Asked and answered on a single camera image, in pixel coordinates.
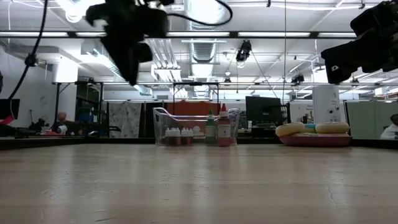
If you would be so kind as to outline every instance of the clear plastic bin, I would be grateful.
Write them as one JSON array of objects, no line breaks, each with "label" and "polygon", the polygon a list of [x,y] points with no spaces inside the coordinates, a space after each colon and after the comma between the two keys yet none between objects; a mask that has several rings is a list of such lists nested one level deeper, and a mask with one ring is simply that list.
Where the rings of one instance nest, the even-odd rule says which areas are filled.
[{"label": "clear plastic bin", "polygon": [[[238,124],[239,124],[239,109],[231,108],[228,110],[229,122],[231,125],[231,146],[236,145],[236,138],[238,137]],[[209,116],[180,116],[171,115],[164,108],[154,108],[154,125],[155,125],[155,138],[156,145],[158,146],[189,146],[189,145],[215,145],[206,144],[205,142],[205,126]],[[175,141],[171,143],[170,138],[175,136],[166,135],[167,128],[179,128],[179,130],[192,129],[192,135],[181,136],[180,144]]]}]

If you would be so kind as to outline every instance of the pink tray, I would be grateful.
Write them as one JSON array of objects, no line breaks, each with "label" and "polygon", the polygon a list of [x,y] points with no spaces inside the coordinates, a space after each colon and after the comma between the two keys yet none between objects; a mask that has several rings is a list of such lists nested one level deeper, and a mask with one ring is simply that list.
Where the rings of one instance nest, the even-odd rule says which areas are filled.
[{"label": "pink tray", "polygon": [[279,139],[288,146],[345,147],[353,137],[281,136]]}]

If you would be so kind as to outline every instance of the green bottle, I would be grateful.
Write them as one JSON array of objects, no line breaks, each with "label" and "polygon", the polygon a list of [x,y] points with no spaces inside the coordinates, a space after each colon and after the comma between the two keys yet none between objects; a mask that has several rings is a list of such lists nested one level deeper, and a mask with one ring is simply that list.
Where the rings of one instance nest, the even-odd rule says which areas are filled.
[{"label": "green bottle", "polygon": [[213,110],[210,108],[209,110],[209,118],[206,121],[206,144],[216,144],[216,128],[217,124],[214,121],[215,117],[213,114]]}]

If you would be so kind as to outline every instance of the table surface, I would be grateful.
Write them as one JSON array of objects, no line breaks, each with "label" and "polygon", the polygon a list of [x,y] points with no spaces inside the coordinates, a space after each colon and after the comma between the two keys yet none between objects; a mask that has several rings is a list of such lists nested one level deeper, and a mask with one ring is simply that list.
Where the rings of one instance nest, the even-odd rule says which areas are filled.
[{"label": "table surface", "polygon": [[74,145],[0,151],[0,223],[398,223],[398,151]]}]

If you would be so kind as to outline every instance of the red bottle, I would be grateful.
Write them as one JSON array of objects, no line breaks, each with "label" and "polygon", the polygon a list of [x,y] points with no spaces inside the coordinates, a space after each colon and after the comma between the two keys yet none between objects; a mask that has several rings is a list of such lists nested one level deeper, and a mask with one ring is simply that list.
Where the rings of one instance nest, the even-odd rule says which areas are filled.
[{"label": "red bottle", "polygon": [[229,122],[228,112],[223,103],[218,120],[218,146],[228,147],[231,145],[231,123]]}]

